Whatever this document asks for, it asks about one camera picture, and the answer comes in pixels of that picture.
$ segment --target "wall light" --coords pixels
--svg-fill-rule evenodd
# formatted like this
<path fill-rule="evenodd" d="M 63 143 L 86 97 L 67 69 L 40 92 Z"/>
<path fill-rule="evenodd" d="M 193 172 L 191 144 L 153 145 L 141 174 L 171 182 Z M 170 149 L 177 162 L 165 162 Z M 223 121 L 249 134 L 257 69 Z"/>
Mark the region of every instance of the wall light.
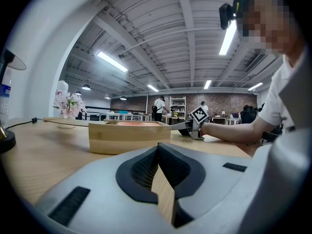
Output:
<path fill-rule="evenodd" d="M 260 87 L 261 85 L 263 85 L 262 82 L 261 82 L 261 83 L 258 83 L 257 85 L 255 85 L 255 86 L 253 86 L 253 87 L 251 87 L 250 89 L 248 89 L 248 91 L 253 90 L 253 89 L 257 88 L 257 87 Z"/>
<path fill-rule="evenodd" d="M 84 84 L 82 86 L 82 89 L 84 89 L 84 90 L 91 90 L 91 88 L 90 88 L 90 86 L 88 84 Z"/>
<path fill-rule="evenodd" d="M 233 40 L 235 31 L 236 31 L 236 21 L 233 20 L 229 28 L 226 30 L 224 41 L 223 41 L 219 55 L 226 55 L 231 45 L 231 42 Z"/>
<path fill-rule="evenodd" d="M 204 89 L 208 89 L 210 86 L 210 83 L 211 83 L 211 80 L 207 80 Z"/>
<path fill-rule="evenodd" d="M 147 85 L 149 88 L 153 89 L 155 92 L 159 92 L 155 87 L 153 87 L 152 85 Z"/>
<path fill-rule="evenodd" d="M 103 60 L 109 62 L 116 68 L 120 69 L 123 72 L 127 72 L 128 69 L 126 69 L 124 66 L 122 66 L 120 63 L 116 62 L 114 59 L 110 58 L 108 55 L 104 54 L 102 51 L 98 53 L 98 57 L 102 58 Z"/>

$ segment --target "black shorts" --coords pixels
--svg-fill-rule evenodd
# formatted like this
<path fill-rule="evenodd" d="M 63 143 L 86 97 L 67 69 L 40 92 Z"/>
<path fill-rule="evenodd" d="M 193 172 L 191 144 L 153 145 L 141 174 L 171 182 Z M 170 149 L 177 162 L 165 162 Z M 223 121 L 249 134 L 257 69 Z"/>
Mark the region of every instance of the black shorts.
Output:
<path fill-rule="evenodd" d="M 162 113 L 155 114 L 155 121 L 161 121 L 161 119 L 162 119 Z"/>

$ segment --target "metal shelf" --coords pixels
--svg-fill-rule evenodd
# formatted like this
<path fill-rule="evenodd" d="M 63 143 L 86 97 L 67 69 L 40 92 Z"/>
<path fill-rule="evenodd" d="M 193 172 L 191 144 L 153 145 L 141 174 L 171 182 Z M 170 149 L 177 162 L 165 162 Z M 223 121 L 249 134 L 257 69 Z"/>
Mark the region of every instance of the metal shelf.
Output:
<path fill-rule="evenodd" d="M 176 105 L 175 103 L 178 103 L 178 101 L 181 103 L 184 103 L 184 105 Z M 182 117 L 182 114 L 184 114 L 184 119 L 186 119 L 186 97 L 183 98 L 171 98 L 170 97 L 170 107 L 175 106 L 175 107 L 179 107 L 179 109 L 184 110 L 184 111 L 175 111 L 174 113 L 177 113 L 178 115 L 180 115 Z"/>

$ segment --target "white shirt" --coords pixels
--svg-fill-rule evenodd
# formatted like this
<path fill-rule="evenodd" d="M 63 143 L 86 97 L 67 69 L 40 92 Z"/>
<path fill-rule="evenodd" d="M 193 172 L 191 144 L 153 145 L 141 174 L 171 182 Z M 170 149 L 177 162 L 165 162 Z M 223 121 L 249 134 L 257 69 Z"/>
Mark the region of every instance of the white shirt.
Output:
<path fill-rule="evenodd" d="M 157 113 L 162 114 L 162 108 L 165 106 L 165 103 L 161 99 L 157 99 L 154 101 L 154 106 L 158 108 Z"/>
<path fill-rule="evenodd" d="M 208 113 L 208 106 L 207 105 L 203 106 L 203 109 Z"/>
<path fill-rule="evenodd" d="M 301 65 L 303 58 L 306 56 L 305 53 L 306 51 L 301 54 L 293 68 L 290 66 L 286 56 L 283 56 L 283 64 L 272 77 L 272 83 L 269 88 L 265 105 L 259 114 L 259 117 L 274 126 L 279 125 L 282 119 L 284 119 L 283 134 L 286 133 L 287 128 L 294 126 L 294 124 L 287 108 L 278 94 L 288 83 L 293 71 Z"/>

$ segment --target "white vase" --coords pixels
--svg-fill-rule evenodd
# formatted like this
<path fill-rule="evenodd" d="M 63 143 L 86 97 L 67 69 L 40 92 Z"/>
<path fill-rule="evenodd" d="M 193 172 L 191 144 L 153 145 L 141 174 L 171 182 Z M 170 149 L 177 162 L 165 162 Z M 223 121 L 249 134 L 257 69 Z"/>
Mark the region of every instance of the white vase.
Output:
<path fill-rule="evenodd" d="M 75 127 L 74 125 L 58 124 L 58 128 L 63 128 L 63 129 L 72 129 L 72 128 L 74 128 L 74 127 Z"/>

